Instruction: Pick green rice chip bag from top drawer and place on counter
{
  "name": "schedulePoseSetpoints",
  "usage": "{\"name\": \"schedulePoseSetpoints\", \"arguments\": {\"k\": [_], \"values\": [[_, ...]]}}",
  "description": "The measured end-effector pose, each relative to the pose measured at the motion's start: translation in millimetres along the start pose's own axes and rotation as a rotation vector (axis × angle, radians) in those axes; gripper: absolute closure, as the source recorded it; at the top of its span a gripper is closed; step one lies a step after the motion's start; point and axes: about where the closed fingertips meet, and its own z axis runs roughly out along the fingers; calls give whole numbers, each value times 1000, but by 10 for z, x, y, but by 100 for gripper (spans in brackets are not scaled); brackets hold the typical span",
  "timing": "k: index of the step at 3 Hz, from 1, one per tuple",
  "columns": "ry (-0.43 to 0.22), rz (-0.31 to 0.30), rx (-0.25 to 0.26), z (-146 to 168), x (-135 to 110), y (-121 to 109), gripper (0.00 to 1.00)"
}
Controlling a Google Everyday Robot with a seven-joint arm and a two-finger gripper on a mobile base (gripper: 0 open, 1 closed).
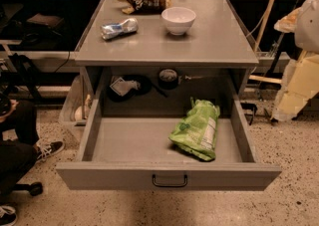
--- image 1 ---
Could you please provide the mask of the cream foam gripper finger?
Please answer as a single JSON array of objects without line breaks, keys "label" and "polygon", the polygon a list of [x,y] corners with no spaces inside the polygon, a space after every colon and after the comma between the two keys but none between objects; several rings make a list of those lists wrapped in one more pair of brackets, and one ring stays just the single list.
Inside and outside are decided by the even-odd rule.
[{"label": "cream foam gripper finger", "polygon": [[278,121],[293,119],[318,93],[319,55],[302,52],[299,59],[291,59],[284,70],[271,117]]}]

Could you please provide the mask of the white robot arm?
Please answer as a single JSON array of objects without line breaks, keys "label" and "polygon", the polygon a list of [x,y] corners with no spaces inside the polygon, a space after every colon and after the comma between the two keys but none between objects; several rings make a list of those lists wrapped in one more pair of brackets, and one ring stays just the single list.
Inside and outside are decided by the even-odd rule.
[{"label": "white robot arm", "polygon": [[284,70],[271,115],[278,121],[296,117],[319,93],[319,0],[306,0],[278,21],[275,28],[283,29],[283,23],[291,18],[295,21],[295,45],[302,53],[297,60],[290,60]]}]

